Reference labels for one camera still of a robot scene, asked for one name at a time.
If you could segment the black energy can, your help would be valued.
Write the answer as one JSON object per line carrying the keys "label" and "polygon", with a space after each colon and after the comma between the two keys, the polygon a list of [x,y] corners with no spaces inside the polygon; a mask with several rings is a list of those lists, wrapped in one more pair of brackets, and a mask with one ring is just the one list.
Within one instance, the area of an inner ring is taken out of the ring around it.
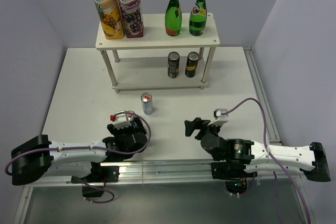
{"label": "black energy can", "polygon": [[167,74],[170,78],[176,78],[179,75],[179,62],[180,55],[178,52],[173,51],[168,55],[168,69]]}
{"label": "black energy can", "polygon": [[188,78],[195,76],[199,58],[199,54],[195,51],[192,51],[188,54],[185,67],[185,75]]}

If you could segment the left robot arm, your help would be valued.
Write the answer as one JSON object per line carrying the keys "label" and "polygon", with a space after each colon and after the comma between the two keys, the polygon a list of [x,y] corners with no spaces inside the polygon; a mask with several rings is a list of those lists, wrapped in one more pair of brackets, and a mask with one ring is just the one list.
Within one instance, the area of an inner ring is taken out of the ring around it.
{"label": "left robot arm", "polygon": [[42,177],[71,176],[97,182],[103,177],[102,163],[117,163],[145,150],[152,136],[148,122],[131,111],[110,117],[110,136],[87,144],[51,141],[41,134],[11,151],[5,173],[14,186],[28,185]]}

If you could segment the black energy can front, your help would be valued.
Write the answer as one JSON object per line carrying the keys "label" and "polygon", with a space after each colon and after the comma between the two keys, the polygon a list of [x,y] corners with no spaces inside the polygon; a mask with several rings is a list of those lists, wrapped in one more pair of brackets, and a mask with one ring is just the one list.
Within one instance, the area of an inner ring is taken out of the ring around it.
{"label": "black energy can front", "polygon": [[199,58],[199,54],[195,51],[192,51],[188,54],[185,67],[185,75],[188,78],[195,76]]}

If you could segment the plain green glass bottle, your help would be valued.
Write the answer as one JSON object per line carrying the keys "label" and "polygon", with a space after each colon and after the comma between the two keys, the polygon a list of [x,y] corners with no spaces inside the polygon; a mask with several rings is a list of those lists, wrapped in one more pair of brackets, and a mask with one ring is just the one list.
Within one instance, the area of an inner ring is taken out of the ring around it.
{"label": "plain green glass bottle", "polygon": [[182,12],[179,0],[170,0],[165,12],[165,31],[169,36],[179,35],[182,27]]}

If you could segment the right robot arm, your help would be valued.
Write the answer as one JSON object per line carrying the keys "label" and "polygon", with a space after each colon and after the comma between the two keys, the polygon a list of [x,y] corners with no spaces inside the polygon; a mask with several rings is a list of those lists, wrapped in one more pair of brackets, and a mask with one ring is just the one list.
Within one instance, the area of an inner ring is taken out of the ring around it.
{"label": "right robot arm", "polygon": [[185,135],[190,137],[195,130],[204,151],[213,158],[212,177],[221,180],[236,180],[257,176],[260,172],[287,171],[294,175],[305,175],[313,182],[331,180],[323,145],[312,142],[308,146],[288,147],[264,144],[240,138],[224,139],[219,135],[227,121],[195,118],[186,120]]}

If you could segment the green bottle with label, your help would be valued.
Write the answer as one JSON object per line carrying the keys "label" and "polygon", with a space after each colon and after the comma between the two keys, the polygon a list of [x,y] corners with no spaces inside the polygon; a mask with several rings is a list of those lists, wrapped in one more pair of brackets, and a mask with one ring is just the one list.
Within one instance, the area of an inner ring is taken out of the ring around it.
{"label": "green bottle with label", "polygon": [[206,0],[196,0],[189,18],[189,32],[193,36],[200,36],[206,26]]}

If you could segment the blue red bull can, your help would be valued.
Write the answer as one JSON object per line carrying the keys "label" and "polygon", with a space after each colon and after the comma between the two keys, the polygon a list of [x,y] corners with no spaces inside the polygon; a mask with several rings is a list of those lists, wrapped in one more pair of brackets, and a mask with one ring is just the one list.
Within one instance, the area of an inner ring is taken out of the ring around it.
{"label": "blue red bull can", "polygon": [[141,120],[136,115],[132,115],[132,117],[130,118],[130,123],[135,129],[143,126]]}

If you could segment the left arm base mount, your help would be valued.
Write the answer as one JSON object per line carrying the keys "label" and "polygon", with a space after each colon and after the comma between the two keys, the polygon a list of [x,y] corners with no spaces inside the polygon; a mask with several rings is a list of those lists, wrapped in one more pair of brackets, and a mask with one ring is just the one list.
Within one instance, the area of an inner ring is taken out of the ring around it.
{"label": "left arm base mount", "polygon": [[[81,178],[84,182],[90,183],[103,183],[105,187],[106,183],[116,183],[119,177],[119,166],[101,166],[100,164],[92,164],[91,173],[84,178]],[[102,191],[89,188],[83,185],[82,195],[89,198],[99,198],[103,195]]]}

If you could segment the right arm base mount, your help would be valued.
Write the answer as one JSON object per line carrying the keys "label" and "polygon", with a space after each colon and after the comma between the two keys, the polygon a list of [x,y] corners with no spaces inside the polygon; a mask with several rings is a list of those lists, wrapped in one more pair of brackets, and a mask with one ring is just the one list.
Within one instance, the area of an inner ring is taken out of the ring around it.
{"label": "right arm base mount", "polygon": [[212,162],[212,179],[223,180],[229,195],[239,198],[247,194],[257,177],[257,172],[248,173],[245,168],[241,163]]}

